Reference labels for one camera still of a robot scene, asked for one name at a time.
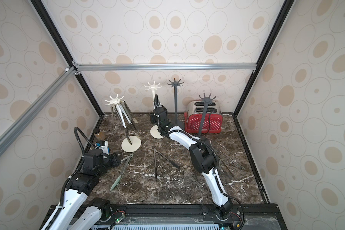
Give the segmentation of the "cream utensil rack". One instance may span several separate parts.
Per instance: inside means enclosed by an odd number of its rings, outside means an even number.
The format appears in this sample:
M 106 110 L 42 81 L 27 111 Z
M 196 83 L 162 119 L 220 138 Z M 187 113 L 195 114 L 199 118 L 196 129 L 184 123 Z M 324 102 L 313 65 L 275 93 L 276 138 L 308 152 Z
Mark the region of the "cream utensil rack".
M 156 82 L 154 82 L 153 84 L 148 83 L 148 86 L 145 85 L 145 87 L 147 88 L 147 90 L 150 90 L 152 92 L 152 99 L 154 100 L 155 98 L 155 91 L 157 91 L 159 88 L 161 88 L 160 83 L 156 84 Z M 150 130 L 150 134 L 155 138 L 155 139 L 162 139 L 163 136 L 160 135 L 160 131 L 159 131 L 159 122 L 157 121 L 157 117 L 154 115 L 154 113 L 151 111 L 149 112 L 149 118 L 151 123 L 153 124 L 153 127 Z
M 110 99 L 104 100 L 107 102 L 106 106 L 111 107 L 112 115 L 117 115 L 125 131 L 126 138 L 122 141 L 121 148 L 125 152 L 135 152 L 141 147 L 141 139 L 136 127 L 135 117 L 123 96 L 119 97 L 117 94 L 116 97 L 111 95 L 109 97 Z

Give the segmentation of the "mint green silicone tongs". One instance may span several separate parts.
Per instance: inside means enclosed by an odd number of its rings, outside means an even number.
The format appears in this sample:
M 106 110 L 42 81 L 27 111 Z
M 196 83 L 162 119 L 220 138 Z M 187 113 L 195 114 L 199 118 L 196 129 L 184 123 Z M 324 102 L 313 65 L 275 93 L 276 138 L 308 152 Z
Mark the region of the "mint green silicone tongs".
M 134 154 L 130 154 L 129 156 L 127 156 L 127 157 L 125 157 L 125 158 L 123 158 L 121 160 L 121 163 L 124 163 L 124 165 L 121 167 L 121 171 L 120 171 L 120 174 L 119 174 L 118 178 L 115 180 L 115 182 L 111 186 L 111 188 L 110 188 L 111 191 L 114 190 L 117 187 L 117 185 L 119 184 L 119 182 L 120 182 L 120 180 L 121 180 L 121 178 L 122 178 L 122 176 L 123 176 L 123 174 L 124 174 L 124 172 L 126 170 L 126 167 L 128 166 L 129 161 L 131 160 L 133 155 Z

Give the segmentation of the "white handled steel tongs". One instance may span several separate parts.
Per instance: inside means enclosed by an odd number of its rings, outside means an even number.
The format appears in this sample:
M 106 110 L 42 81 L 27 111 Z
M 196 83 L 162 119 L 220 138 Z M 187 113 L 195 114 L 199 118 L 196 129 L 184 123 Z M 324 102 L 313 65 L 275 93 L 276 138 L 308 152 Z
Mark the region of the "white handled steel tongs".
M 117 111 L 117 115 L 118 115 L 118 117 L 120 119 L 120 122 L 121 122 L 121 124 L 122 124 L 122 126 L 124 128 L 124 131 L 125 131 L 125 134 L 126 134 L 126 139 L 128 140 L 128 143 L 130 145 L 132 145 L 132 141 L 131 141 L 131 139 L 129 137 L 128 128 L 127 128 L 126 123 L 124 121 L 124 116 L 123 116 L 124 109 L 122 108 L 122 106 L 120 104 L 116 104 L 115 108 L 116 108 L 116 111 Z

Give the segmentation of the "slim steel tongs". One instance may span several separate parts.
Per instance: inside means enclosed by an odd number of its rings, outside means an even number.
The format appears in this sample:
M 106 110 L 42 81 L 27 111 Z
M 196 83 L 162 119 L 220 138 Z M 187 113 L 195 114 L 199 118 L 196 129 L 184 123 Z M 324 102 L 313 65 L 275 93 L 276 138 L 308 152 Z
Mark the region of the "slim steel tongs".
M 114 105 L 111 105 L 110 106 L 110 108 L 111 108 L 111 117 L 112 117 L 112 124 L 113 124 L 113 126 L 115 127 L 115 125 L 116 125 L 116 122 L 115 122 L 115 117 L 114 117 Z

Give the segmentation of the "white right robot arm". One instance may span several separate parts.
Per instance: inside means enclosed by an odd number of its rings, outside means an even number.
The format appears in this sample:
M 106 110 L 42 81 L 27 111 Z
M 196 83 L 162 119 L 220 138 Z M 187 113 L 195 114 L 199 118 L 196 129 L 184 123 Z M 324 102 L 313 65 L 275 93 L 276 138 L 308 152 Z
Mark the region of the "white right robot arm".
M 233 201 L 239 205 L 241 202 L 226 193 L 218 173 L 219 160 L 210 142 L 206 138 L 193 136 L 170 122 L 163 105 L 156 105 L 149 115 L 151 123 L 158 126 L 161 136 L 174 140 L 189 150 L 194 169 L 204 176 L 209 186 L 216 216 L 220 220 L 228 219 Z

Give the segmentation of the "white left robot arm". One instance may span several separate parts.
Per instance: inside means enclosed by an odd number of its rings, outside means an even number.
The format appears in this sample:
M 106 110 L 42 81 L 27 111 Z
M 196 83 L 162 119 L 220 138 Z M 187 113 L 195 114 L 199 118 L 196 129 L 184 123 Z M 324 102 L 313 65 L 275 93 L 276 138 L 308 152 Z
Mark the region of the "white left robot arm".
M 91 141 L 78 127 L 74 128 L 74 134 L 81 148 L 82 157 L 75 172 L 63 184 L 59 204 L 43 225 L 43 230 L 67 230 L 78 209 L 95 186 L 99 184 L 100 177 L 105 175 L 109 169 L 118 167 L 122 162 L 117 153 L 108 151 L 107 146 L 103 149 L 93 145 L 91 150 L 86 151 L 79 135 L 82 135 L 89 144 Z M 88 230 L 96 222 L 108 220 L 112 216 L 111 211 L 109 200 L 95 198 L 71 228 Z

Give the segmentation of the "brown spice jar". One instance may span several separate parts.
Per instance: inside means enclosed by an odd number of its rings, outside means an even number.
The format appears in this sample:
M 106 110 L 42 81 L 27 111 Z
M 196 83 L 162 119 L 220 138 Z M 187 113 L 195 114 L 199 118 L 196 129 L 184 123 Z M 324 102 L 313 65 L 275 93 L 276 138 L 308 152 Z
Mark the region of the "brown spice jar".
M 106 139 L 105 134 L 100 130 L 100 128 L 94 128 L 93 134 L 99 141 L 105 141 Z

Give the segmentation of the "red polka dot toaster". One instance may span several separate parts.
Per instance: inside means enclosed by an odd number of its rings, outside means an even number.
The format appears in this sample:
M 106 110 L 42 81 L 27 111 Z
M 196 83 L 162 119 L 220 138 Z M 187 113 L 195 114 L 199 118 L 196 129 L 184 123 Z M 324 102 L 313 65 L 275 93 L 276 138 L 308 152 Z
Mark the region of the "red polka dot toaster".
M 188 133 L 198 133 L 201 118 L 204 110 L 204 102 L 200 100 L 191 101 L 187 106 L 185 115 L 185 131 Z M 201 134 L 220 133 L 223 122 L 223 115 L 218 100 L 209 103 Z

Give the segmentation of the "dark grey rack back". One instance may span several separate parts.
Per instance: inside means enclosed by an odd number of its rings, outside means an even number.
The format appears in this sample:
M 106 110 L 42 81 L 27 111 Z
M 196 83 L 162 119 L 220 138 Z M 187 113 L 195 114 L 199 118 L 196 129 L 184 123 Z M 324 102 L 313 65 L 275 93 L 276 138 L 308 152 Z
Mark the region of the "dark grey rack back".
M 184 123 L 178 119 L 178 87 L 181 87 L 183 85 L 182 79 L 176 80 L 174 78 L 174 81 L 169 80 L 169 86 L 173 88 L 174 92 L 174 123 L 179 126 L 181 129 L 184 129 Z

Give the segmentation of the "dark grey rack near toaster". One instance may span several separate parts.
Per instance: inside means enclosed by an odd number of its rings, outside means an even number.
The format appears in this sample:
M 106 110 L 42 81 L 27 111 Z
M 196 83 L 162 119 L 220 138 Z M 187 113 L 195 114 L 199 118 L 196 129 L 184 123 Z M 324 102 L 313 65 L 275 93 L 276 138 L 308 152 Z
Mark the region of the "dark grey rack near toaster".
M 203 129 L 203 125 L 204 125 L 204 121 L 205 121 L 205 117 L 206 117 L 208 106 L 209 106 L 210 103 L 213 102 L 213 100 L 215 98 L 216 97 L 211 97 L 211 94 L 206 96 L 205 93 L 203 93 L 203 97 L 200 96 L 200 99 L 204 103 L 204 107 L 203 107 L 202 117 L 201 117 L 200 126 L 199 126 L 199 130 L 198 130 L 198 136 L 201 136 L 201 134 L 202 134 L 202 129 Z

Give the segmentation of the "horizontal aluminium frame bar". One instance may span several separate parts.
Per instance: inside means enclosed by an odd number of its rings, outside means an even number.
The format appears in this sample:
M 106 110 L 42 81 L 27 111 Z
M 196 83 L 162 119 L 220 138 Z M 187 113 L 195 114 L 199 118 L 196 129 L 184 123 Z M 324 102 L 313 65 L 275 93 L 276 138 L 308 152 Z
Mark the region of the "horizontal aluminium frame bar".
M 256 63 L 76 64 L 80 71 L 255 70 Z

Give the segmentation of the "diagonal aluminium frame bar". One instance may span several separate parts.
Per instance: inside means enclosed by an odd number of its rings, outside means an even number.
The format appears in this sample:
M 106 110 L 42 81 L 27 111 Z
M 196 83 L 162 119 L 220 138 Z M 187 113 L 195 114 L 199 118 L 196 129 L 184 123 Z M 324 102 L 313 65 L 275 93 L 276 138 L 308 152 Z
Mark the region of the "diagonal aluminium frame bar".
M 23 130 L 32 122 L 39 112 L 53 98 L 57 91 L 64 85 L 68 78 L 76 72 L 75 67 L 64 71 L 28 109 L 0 136 L 0 157 L 18 138 Z

